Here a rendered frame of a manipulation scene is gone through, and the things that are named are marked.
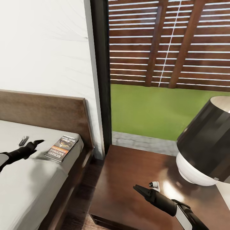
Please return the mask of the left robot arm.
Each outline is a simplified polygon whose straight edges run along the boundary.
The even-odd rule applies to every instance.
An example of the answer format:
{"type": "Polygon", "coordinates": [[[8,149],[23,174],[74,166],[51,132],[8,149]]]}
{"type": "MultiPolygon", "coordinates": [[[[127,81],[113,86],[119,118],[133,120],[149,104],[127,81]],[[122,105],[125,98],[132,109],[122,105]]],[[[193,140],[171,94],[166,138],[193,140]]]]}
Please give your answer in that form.
{"type": "Polygon", "coordinates": [[[2,152],[0,153],[0,172],[3,170],[3,167],[10,165],[13,162],[16,162],[21,159],[28,159],[31,154],[35,153],[37,150],[35,148],[38,144],[42,143],[44,140],[35,140],[33,143],[28,142],[25,146],[24,144],[28,141],[29,136],[23,136],[19,139],[15,145],[16,150],[12,152],[2,152]]]}

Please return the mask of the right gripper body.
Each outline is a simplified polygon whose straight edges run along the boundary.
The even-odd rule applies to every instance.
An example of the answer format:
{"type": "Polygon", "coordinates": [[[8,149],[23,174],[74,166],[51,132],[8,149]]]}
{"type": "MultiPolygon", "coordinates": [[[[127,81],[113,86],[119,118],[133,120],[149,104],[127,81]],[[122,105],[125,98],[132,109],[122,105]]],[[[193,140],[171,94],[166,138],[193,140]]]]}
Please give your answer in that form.
{"type": "Polygon", "coordinates": [[[166,207],[167,207],[167,197],[166,196],[160,194],[159,192],[153,189],[152,195],[150,197],[146,195],[146,197],[148,198],[148,200],[146,201],[150,202],[152,205],[156,206],[162,211],[166,210],[166,207]]]}

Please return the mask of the hardback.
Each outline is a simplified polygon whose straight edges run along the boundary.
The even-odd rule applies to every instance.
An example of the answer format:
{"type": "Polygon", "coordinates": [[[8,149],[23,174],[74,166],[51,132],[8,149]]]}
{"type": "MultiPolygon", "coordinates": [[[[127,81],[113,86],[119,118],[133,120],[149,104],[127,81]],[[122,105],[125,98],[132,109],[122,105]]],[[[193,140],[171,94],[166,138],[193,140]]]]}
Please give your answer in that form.
{"type": "Polygon", "coordinates": [[[46,153],[45,157],[63,162],[78,143],[78,139],[63,135],[46,153]]]}

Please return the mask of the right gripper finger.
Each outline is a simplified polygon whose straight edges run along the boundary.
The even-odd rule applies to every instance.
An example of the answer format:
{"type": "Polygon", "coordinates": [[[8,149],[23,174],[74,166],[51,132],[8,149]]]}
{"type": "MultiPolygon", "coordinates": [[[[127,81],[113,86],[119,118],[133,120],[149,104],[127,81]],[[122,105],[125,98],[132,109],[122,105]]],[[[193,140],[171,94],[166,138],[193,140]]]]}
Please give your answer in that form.
{"type": "Polygon", "coordinates": [[[140,191],[142,191],[148,197],[150,197],[152,195],[153,189],[147,189],[147,188],[144,188],[144,187],[142,187],[140,185],[135,185],[135,187],[137,187],[140,191]]]}
{"type": "Polygon", "coordinates": [[[143,195],[144,197],[145,197],[145,199],[146,200],[148,200],[148,198],[146,197],[146,195],[142,192],[142,191],[140,191],[137,187],[133,187],[137,192],[139,192],[141,195],[143,195]]]}

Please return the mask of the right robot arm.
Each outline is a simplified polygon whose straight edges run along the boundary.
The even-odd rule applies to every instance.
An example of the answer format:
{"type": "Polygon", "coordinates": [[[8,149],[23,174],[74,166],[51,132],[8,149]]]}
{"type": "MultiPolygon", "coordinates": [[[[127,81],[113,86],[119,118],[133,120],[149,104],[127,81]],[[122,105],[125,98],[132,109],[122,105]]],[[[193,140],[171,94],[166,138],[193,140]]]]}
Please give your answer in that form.
{"type": "Polygon", "coordinates": [[[184,230],[209,230],[207,226],[193,213],[191,207],[175,199],[169,199],[160,194],[159,182],[149,183],[152,189],[135,185],[133,188],[143,195],[146,201],[165,211],[171,216],[175,216],[184,230]]]}

